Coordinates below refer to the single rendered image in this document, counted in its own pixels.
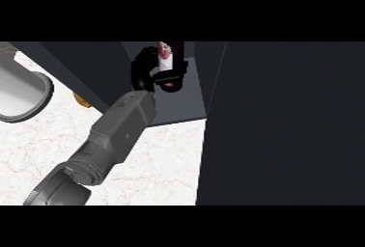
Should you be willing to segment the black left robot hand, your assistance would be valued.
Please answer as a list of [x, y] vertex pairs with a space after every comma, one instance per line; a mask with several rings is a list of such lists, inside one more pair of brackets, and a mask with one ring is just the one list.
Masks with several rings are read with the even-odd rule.
[[131, 85], [136, 91], [155, 92], [158, 85], [167, 93], [176, 93], [183, 88], [183, 76], [186, 74], [188, 61], [183, 58], [173, 60], [173, 68], [160, 70], [155, 74], [151, 71], [158, 67], [158, 48], [145, 47], [131, 62]]

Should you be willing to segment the wine bottle with white label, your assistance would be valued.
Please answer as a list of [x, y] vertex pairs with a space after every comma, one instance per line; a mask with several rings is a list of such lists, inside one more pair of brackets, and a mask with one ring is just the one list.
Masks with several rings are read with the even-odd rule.
[[183, 42], [161, 41], [158, 43], [158, 68], [161, 73], [161, 89], [167, 93], [183, 87]]

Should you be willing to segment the dark grey cabinet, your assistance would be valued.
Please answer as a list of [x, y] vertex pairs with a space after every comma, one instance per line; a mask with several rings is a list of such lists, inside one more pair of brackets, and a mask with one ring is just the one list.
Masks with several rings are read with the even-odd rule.
[[[130, 65], [154, 41], [15, 41], [12, 46], [99, 111], [131, 91]], [[155, 125], [204, 119], [223, 61], [222, 41], [188, 41], [182, 89], [155, 91]]]

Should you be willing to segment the large dark grey cabinet door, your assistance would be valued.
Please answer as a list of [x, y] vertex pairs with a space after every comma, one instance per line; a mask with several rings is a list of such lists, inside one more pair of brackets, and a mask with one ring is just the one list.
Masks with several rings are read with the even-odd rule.
[[201, 205], [365, 205], [365, 42], [232, 42]]

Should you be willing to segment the small orange object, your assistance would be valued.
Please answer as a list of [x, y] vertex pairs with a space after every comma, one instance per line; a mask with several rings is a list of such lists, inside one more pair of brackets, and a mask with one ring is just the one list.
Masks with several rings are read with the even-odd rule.
[[72, 95], [74, 95], [74, 98], [75, 98], [77, 103], [83, 107], [86, 107], [86, 108], [92, 108], [93, 107], [92, 104], [86, 101], [86, 99], [78, 94], [72, 93]]

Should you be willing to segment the grey metal pot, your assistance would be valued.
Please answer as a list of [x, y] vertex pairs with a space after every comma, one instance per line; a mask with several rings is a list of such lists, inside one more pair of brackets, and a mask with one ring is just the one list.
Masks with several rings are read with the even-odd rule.
[[55, 92], [49, 76], [15, 61], [16, 52], [13, 45], [0, 41], [0, 121], [10, 124], [43, 111]]

